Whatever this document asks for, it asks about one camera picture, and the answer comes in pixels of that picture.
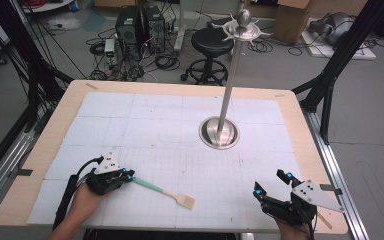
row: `cardboard box flap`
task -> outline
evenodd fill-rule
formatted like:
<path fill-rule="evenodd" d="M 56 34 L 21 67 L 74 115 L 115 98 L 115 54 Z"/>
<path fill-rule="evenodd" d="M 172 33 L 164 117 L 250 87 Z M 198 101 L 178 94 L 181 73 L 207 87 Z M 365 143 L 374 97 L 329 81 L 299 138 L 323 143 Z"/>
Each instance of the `cardboard box flap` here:
<path fill-rule="evenodd" d="M 310 0 L 278 0 L 279 5 L 304 9 L 307 7 Z"/>

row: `round metal base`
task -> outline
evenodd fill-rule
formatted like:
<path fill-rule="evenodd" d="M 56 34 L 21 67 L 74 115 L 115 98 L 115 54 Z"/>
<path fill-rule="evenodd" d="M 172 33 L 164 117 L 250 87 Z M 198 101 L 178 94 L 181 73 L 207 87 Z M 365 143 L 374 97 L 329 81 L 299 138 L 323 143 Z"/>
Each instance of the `round metal base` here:
<path fill-rule="evenodd" d="M 219 117 L 205 119 L 199 126 L 199 136 L 208 146 L 215 149 L 228 149 L 239 141 L 238 127 L 228 119 L 225 119 L 223 129 L 217 131 Z"/>

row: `chair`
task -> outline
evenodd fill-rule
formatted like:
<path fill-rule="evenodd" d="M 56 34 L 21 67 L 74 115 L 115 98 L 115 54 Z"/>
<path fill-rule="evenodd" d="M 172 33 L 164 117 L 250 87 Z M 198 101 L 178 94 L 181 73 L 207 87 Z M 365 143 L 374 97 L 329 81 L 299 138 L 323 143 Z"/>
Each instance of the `chair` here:
<path fill-rule="evenodd" d="M 192 35 L 192 46 L 200 53 L 202 53 L 206 59 L 201 59 L 193 62 L 185 74 L 180 76 L 182 81 L 186 81 L 189 75 L 196 80 L 195 84 L 207 84 L 217 83 L 223 86 L 223 80 L 227 80 L 228 70 L 220 61 L 214 60 L 221 55 L 229 53 L 233 48 L 233 40 L 222 41 L 227 36 L 221 28 L 204 28 L 198 30 Z M 204 63 L 204 67 L 197 68 L 199 63 Z M 219 65 L 221 68 L 213 70 L 213 63 Z"/>

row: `white paper sheet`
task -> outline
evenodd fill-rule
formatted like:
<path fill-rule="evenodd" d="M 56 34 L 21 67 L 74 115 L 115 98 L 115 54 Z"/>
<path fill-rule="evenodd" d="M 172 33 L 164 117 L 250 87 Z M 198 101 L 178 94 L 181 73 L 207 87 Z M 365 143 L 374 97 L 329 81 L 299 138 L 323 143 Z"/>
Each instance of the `white paper sheet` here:
<path fill-rule="evenodd" d="M 252 191 L 258 181 L 269 196 L 289 200 L 291 187 L 276 171 L 300 178 L 279 105 L 232 99 L 227 117 L 239 127 L 240 140 L 231 149 L 215 150 L 202 142 L 198 128 L 204 119 L 220 114 L 221 104 L 220 96 L 89 93 L 45 176 L 28 224 L 52 224 L 69 176 L 88 160 L 112 152 L 135 176 L 192 196 L 196 204 L 189 210 L 168 196 L 128 183 L 100 206 L 88 226 L 277 229 Z"/>

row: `computer tower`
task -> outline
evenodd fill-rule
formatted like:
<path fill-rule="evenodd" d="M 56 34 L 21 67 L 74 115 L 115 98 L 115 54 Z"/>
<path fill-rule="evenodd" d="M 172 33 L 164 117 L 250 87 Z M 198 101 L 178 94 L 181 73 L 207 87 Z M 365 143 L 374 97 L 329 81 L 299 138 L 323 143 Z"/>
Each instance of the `computer tower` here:
<path fill-rule="evenodd" d="M 145 41 L 151 52 L 165 52 L 165 20 L 157 6 L 142 9 Z"/>
<path fill-rule="evenodd" d="M 138 6 L 122 6 L 115 24 L 123 58 L 139 60 L 140 48 L 144 43 L 144 33 L 140 8 Z"/>

